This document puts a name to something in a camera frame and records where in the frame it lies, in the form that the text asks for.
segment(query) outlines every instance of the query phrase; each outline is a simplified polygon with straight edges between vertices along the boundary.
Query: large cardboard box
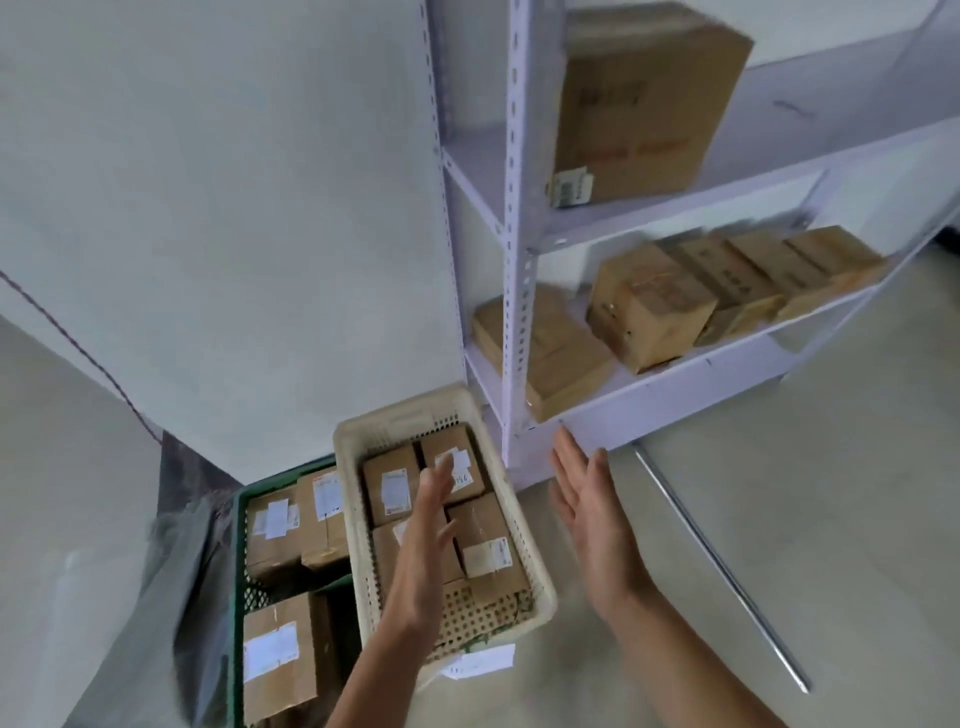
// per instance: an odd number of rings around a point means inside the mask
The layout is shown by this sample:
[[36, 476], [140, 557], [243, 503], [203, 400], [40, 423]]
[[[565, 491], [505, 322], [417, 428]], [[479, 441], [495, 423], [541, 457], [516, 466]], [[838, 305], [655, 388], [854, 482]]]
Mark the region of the large cardboard box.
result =
[[789, 321], [814, 311], [833, 296], [830, 280], [816, 266], [770, 231], [749, 232], [730, 238], [783, 294], [786, 303], [774, 321]]
[[483, 473], [480, 471], [480, 461], [477, 460], [476, 451], [470, 443], [466, 425], [445, 427], [431, 432], [426, 437], [421, 437], [420, 449], [423, 451], [423, 461], [428, 468], [435, 467], [446, 453], [452, 452], [453, 491], [447, 497], [447, 503], [458, 503], [483, 494]]
[[679, 3], [569, 12], [551, 204], [687, 189], [752, 48]]
[[247, 572], [268, 579], [300, 561], [297, 488], [281, 488], [247, 504]]
[[[477, 308], [471, 327], [477, 347], [502, 372], [503, 298]], [[586, 400], [607, 381], [614, 365], [610, 350], [573, 320], [549, 288], [539, 285], [528, 356], [527, 405], [539, 423]]]
[[420, 464], [414, 446], [403, 445], [363, 464], [373, 525], [410, 515], [420, 485]]
[[[373, 554], [376, 557], [376, 573], [380, 577], [381, 595], [386, 602], [390, 587], [394, 583], [396, 558], [403, 546], [403, 536], [410, 520], [387, 523], [373, 530]], [[437, 514], [437, 533], [446, 526], [446, 515], [443, 511]], [[440, 552], [440, 574], [445, 584], [464, 578], [464, 570], [460, 568], [460, 559], [452, 543]]]
[[669, 253], [717, 297], [697, 346], [750, 333], [783, 306], [782, 293], [722, 237], [679, 243]]
[[887, 271], [886, 258], [839, 225], [802, 232], [786, 242], [830, 279], [834, 293], [876, 283]]
[[326, 597], [294, 596], [243, 621], [244, 724], [318, 701], [332, 706], [342, 687]]
[[448, 513], [457, 521], [457, 545], [477, 605], [493, 604], [501, 596], [529, 588], [496, 494], [468, 500]]
[[309, 473], [297, 481], [300, 506], [300, 561], [321, 569], [350, 556], [344, 496], [336, 468]]
[[587, 323], [634, 374], [686, 353], [717, 298], [655, 243], [604, 260]]

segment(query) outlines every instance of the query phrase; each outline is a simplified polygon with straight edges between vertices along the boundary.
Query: white plastic basket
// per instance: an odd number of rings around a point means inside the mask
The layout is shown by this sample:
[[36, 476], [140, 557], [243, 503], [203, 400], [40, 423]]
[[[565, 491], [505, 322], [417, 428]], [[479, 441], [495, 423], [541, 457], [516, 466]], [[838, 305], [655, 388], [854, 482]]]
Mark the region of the white plastic basket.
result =
[[360, 465], [379, 452], [458, 423], [468, 426], [480, 449], [480, 458], [486, 465], [493, 492], [530, 582], [530, 592], [502, 597], [495, 604], [481, 608], [473, 603], [469, 588], [447, 589], [441, 638], [420, 671], [418, 689], [457, 654], [469, 650], [478, 641], [483, 641], [484, 646], [515, 642], [521, 635], [546, 624], [557, 611], [557, 592], [484, 425], [480, 407], [466, 386], [454, 384], [347, 420], [333, 433], [333, 450], [344, 490], [350, 568], [363, 644], [380, 622], [383, 600], [374, 567]]

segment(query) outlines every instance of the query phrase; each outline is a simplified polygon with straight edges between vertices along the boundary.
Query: floor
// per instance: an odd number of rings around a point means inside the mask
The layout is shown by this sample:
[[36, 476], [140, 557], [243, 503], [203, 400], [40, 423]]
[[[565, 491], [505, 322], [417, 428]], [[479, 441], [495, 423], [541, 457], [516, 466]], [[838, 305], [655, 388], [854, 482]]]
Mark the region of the floor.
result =
[[[924, 253], [806, 368], [645, 440], [801, 661], [801, 694], [631, 453], [617, 488], [660, 587], [789, 725], [960, 710], [960, 258]], [[57, 728], [135, 600], [159, 447], [0, 320], [0, 723]], [[520, 500], [560, 610], [512, 670], [439, 680], [410, 725], [658, 725], [587, 606], [545, 490]], [[50, 691], [50, 686], [57, 686]]]

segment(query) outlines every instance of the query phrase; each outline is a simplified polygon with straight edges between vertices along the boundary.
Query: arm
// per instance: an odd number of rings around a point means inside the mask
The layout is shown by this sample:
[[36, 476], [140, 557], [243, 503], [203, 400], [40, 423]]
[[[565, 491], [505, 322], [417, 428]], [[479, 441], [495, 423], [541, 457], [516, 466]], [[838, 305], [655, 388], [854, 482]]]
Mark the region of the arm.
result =
[[383, 618], [360, 653], [327, 728], [402, 728], [406, 722], [417, 673], [440, 633], [440, 552], [453, 538], [455, 522], [439, 534], [434, 524], [453, 489], [452, 473], [450, 455], [436, 471], [420, 473]]
[[570, 531], [593, 608], [668, 728], [786, 728], [701, 640], [647, 573], [605, 450], [588, 460], [563, 427], [551, 498]]

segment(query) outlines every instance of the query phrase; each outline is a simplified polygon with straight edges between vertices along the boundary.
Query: cable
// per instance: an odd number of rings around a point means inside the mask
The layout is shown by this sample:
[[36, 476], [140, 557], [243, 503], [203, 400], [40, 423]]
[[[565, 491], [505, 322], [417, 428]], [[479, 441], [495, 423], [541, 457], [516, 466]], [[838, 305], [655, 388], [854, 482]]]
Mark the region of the cable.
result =
[[141, 415], [140, 412], [137, 410], [137, 408], [133, 406], [133, 402], [131, 402], [131, 401], [130, 401], [130, 398], [127, 397], [127, 393], [123, 391], [123, 387], [121, 387], [120, 384], [119, 384], [119, 382], [117, 382], [117, 380], [113, 378], [113, 375], [112, 375], [110, 372], [108, 372], [106, 369], [104, 369], [104, 368], [100, 365], [100, 362], [98, 362], [96, 359], [94, 359], [92, 356], [90, 356], [90, 354], [88, 354], [88, 353], [86, 352], [86, 349], [84, 349], [80, 344], [78, 344], [78, 343], [77, 343], [77, 340], [76, 340], [75, 338], [73, 338], [73, 336], [71, 336], [69, 333], [66, 332], [66, 329], [60, 325], [60, 322], [57, 321], [57, 319], [55, 319], [53, 316], [51, 316], [50, 313], [47, 311], [46, 308], [44, 308], [42, 305], [40, 305], [39, 303], [37, 303], [37, 302], [36, 302], [36, 299], [35, 299], [33, 296], [31, 296], [29, 293], [27, 293], [25, 290], [23, 290], [23, 286], [21, 286], [19, 283], [17, 283], [15, 280], [13, 280], [10, 276], [8, 276], [8, 275], [4, 272], [4, 270], [3, 270], [2, 268], [0, 268], [0, 279], [3, 279], [4, 281], [6, 281], [6, 282], [7, 282], [7, 285], [8, 285], [10, 288], [12, 288], [14, 291], [16, 291], [17, 293], [19, 293], [20, 296], [23, 297], [23, 300], [24, 300], [24, 301], [26, 301], [27, 303], [29, 303], [29, 304], [30, 304], [31, 306], [33, 306], [37, 311], [39, 311], [41, 314], [43, 314], [43, 317], [44, 317], [47, 321], [49, 321], [57, 331], [60, 332], [60, 334], [63, 336], [63, 338], [66, 339], [67, 341], [69, 341], [70, 344], [73, 346], [73, 348], [76, 349], [78, 352], [80, 352], [80, 354], [84, 357], [84, 359], [86, 359], [88, 362], [90, 362], [94, 367], [97, 368], [97, 370], [98, 370], [103, 376], [105, 376], [105, 377], [107, 378], [107, 380], [109, 381], [109, 383], [113, 385], [113, 388], [117, 391], [117, 393], [120, 395], [120, 397], [123, 398], [123, 401], [127, 403], [127, 406], [131, 409], [131, 412], [132, 412], [134, 415], [136, 415], [136, 419], [140, 421], [140, 424], [143, 425], [143, 428], [144, 428], [145, 430], [147, 430], [147, 432], [150, 433], [150, 436], [151, 436], [152, 438], [154, 438], [154, 440], [156, 440], [158, 444], [161, 444], [161, 445], [162, 445], [162, 442], [160, 441], [160, 438], [158, 438], [158, 437], [154, 434], [154, 431], [150, 429], [150, 426], [147, 425], [147, 421], [143, 419], [143, 415]]

